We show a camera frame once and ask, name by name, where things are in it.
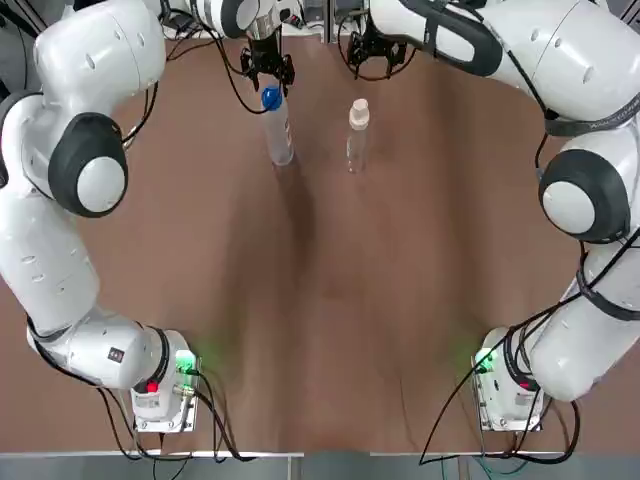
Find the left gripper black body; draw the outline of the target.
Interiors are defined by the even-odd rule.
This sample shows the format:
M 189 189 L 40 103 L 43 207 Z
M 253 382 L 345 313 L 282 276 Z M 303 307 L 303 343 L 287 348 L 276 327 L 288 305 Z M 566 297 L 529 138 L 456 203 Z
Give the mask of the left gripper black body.
M 249 40 L 252 65 L 256 70 L 278 70 L 281 65 L 277 35 L 259 40 Z

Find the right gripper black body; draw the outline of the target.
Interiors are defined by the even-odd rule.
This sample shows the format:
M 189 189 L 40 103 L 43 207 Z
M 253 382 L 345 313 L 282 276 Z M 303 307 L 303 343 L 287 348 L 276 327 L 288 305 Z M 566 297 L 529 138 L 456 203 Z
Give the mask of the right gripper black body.
M 356 51 L 359 54 L 391 54 L 394 42 L 383 37 L 378 31 L 366 30 L 359 33 L 356 40 Z

